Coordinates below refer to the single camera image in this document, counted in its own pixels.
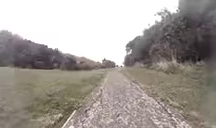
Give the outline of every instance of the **white sky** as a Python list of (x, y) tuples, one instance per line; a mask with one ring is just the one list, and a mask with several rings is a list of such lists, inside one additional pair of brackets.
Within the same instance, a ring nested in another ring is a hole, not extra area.
[(122, 64), (125, 45), (178, 0), (0, 0), (0, 29), (65, 53)]

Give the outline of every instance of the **vegetation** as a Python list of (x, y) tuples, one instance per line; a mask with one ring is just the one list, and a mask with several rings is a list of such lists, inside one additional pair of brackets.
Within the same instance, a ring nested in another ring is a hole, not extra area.
[(91, 70), (111, 66), (84, 57), (64, 54), (30, 40), (0, 31), (0, 66), (14, 66), (33, 69)]
[(114, 68), (116, 67), (116, 64), (115, 62), (111, 60), (103, 59), (102, 67), (103, 68)]
[(0, 67), (0, 127), (61, 127), (104, 74)]
[(159, 12), (161, 20), (126, 45), (124, 64), (216, 60), (216, 0), (180, 0), (179, 10)]
[(203, 67), (193, 67), (188, 72), (168, 74), (147, 68), (127, 68), (126, 72), (141, 82), (146, 93), (158, 101), (174, 108), (195, 128), (208, 126), (203, 107), (206, 86), (206, 73)]
[(216, 0), (179, 0), (158, 15), (126, 45), (124, 65), (144, 67), (127, 71), (194, 127), (216, 127)]

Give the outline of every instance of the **forest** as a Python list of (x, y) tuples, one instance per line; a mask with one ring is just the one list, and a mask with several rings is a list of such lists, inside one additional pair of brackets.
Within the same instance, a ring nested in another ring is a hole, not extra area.
[(157, 15), (160, 21), (127, 43), (125, 66), (216, 62), (216, 0), (180, 0), (176, 12)]
[(9, 31), (0, 31), (0, 67), (12, 66), (29, 69), (92, 70), (113, 68), (115, 62), (104, 59), (102, 63), (85, 57), (66, 54)]

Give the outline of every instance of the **grass verge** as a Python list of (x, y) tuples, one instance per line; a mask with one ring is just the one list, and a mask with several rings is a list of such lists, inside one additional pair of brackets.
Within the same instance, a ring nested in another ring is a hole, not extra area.
[(122, 72), (143, 84), (143, 89), (155, 99), (174, 108), (193, 127), (205, 127), (202, 107), (206, 94), (206, 73), (203, 67), (193, 67), (189, 73), (175, 74), (146, 68), (126, 68)]
[(0, 127), (61, 127), (105, 72), (0, 68)]

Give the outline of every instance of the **sky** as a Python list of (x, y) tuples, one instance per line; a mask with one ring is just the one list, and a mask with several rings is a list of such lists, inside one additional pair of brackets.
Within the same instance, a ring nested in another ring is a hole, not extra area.
[(122, 64), (125, 45), (178, 0), (0, 0), (0, 29), (64, 53)]

